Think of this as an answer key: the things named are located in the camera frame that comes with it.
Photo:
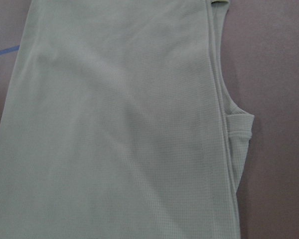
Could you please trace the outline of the olive green long-sleeve shirt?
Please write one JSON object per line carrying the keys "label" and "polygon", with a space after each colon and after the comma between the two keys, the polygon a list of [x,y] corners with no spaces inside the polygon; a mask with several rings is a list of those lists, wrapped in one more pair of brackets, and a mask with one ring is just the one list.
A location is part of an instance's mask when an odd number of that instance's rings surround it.
{"label": "olive green long-sleeve shirt", "polygon": [[254,116],[228,0],[34,0],[0,122],[0,239],[238,239]]}

